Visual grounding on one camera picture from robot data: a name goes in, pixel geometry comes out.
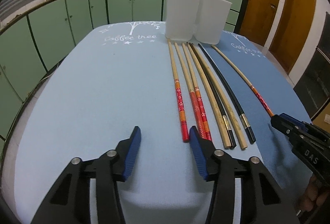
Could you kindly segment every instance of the dark blue tablecloth section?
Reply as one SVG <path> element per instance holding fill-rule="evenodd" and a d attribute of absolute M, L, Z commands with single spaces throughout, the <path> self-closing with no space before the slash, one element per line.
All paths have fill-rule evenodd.
<path fill-rule="evenodd" d="M 274 114 L 286 113 L 311 122 L 283 75 L 245 37 L 224 31 L 216 45 L 250 80 Z M 210 45 L 203 44 L 240 102 L 257 139 L 263 162 L 290 197 L 306 187 L 311 171 L 291 152 L 286 136 L 270 125 L 270 117 L 236 71 Z"/>

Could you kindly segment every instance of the table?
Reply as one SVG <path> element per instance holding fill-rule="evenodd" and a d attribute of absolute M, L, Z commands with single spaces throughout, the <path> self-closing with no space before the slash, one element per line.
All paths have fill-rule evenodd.
<path fill-rule="evenodd" d="M 190 146 L 181 139 L 164 33 L 164 22 L 101 26 L 88 34 L 59 66 L 32 111 L 18 149 L 14 197 L 23 223 L 30 223 L 49 188 L 73 157 L 98 158 L 128 138 L 135 125 L 141 128 L 141 147 L 132 176 L 118 184 L 126 223 L 205 222 L 213 184 L 199 176 Z M 274 113 L 285 112 L 310 121 L 291 86 L 251 42 L 223 32 L 217 46 L 245 73 Z M 239 146 L 226 151 L 234 158 L 261 158 L 295 200 L 311 172 L 291 153 L 285 136 L 270 126 L 268 114 L 243 80 L 210 46 L 204 47 L 232 87 L 257 138 L 257 143 L 245 151 Z M 174 55 L 191 127 L 196 124 L 193 109 L 177 54 Z M 197 80 L 214 145 L 223 149 L 199 76 Z M 236 183 L 234 223 L 239 223 L 240 181 Z"/>

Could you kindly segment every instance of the white tree print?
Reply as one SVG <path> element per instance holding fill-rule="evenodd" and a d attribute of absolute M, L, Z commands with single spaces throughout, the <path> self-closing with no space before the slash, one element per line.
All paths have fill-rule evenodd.
<path fill-rule="evenodd" d="M 155 26 L 156 30 L 158 30 L 160 28 L 159 24 L 163 24 L 163 23 L 164 22 L 161 22 L 161 21 L 134 21 L 134 22 L 127 22 L 126 24 L 130 24 L 132 26 L 131 32 L 129 33 L 129 35 L 132 35 L 135 27 L 140 24 L 143 24 L 143 25 L 149 24 L 151 26 Z"/>

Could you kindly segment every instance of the metal bolt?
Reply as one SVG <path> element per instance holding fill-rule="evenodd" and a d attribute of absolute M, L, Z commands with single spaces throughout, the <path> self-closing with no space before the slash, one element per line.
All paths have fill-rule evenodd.
<path fill-rule="evenodd" d="M 222 150 L 220 150 L 220 149 L 216 149 L 215 151 L 214 151 L 214 155 L 215 156 L 218 156 L 218 157 L 221 157 L 221 156 L 223 156 L 225 153 L 222 151 Z"/>
<path fill-rule="evenodd" d="M 260 163 L 260 159 L 258 157 L 252 157 L 251 162 L 253 162 L 254 164 L 258 164 Z"/>
<path fill-rule="evenodd" d="M 73 159 L 71 160 L 71 163 L 72 163 L 73 165 L 77 165 L 78 163 L 80 163 L 80 158 L 78 158 L 78 157 L 73 158 Z"/>
<path fill-rule="evenodd" d="M 115 150 L 110 150 L 110 151 L 108 151 L 107 152 L 107 155 L 109 156 L 109 157 L 114 157 L 114 156 L 116 156 L 117 155 L 117 152 L 115 151 Z"/>

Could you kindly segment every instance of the red chopstick handle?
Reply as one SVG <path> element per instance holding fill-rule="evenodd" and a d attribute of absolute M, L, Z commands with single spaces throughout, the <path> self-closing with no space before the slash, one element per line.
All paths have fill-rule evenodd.
<path fill-rule="evenodd" d="M 178 102 L 178 109 L 179 109 L 179 118 L 181 123 L 181 133 L 182 133 L 182 140 L 183 142 L 189 141 L 189 133 L 187 127 L 187 121 L 184 112 L 184 101 L 182 99 L 180 82 L 178 79 L 174 80 L 175 83 L 175 91 L 177 92 L 177 102 Z"/>
<path fill-rule="evenodd" d="M 255 95 L 257 96 L 257 98 L 259 99 L 260 103 L 262 104 L 262 106 L 265 108 L 266 112 L 269 114 L 270 117 L 273 117 L 274 114 L 272 113 L 272 111 L 270 110 L 270 108 L 268 107 L 267 103 L 264 101 L 264 99 L 262 98 L 262 96 L 259 94 L 259 92 L 257 91 L 257 89 L 255 89 L 254 86 L 250 87 L 252 92 L 255 93 Z"/>
<path fill-rule="evenodd" d="M 192 107 L 194 109 L 199 134 L 200 134 L 201 138 L 207 139 L 205 130 L 204 130 L 204 126 L 203 126 L 201 112 L 199 110 L 199 106 L 198 106 L 198 102 L 197 102 L 196 93 L 195 93 L 195 91 L 191 91 L 189 94 L 190 94 L 190 98 L 191 98 Z"/>
<path fill-rule="evenodd" d="M 198 106 L 199 106 L 199 111 L 201 112 L 201 116 L 202 116 L 202 121 L 203 121 L 203 126 L 204 126 L 204 131 L 205 131 L 206 138 L 208 140 L 212 141 L 210 127 L 209 127 L 209 123 L 207 121 L 206 112 L 205 112 L 205 109 L 204 109 L 204 104 L 203 104 L 203 101 L 202 101 L 201 92 L 199 91 L 199 87 L 195 87 L 195 93 L 196 93 L 196 97 L 197 97 L 197 103 L 198 103 Z"/>

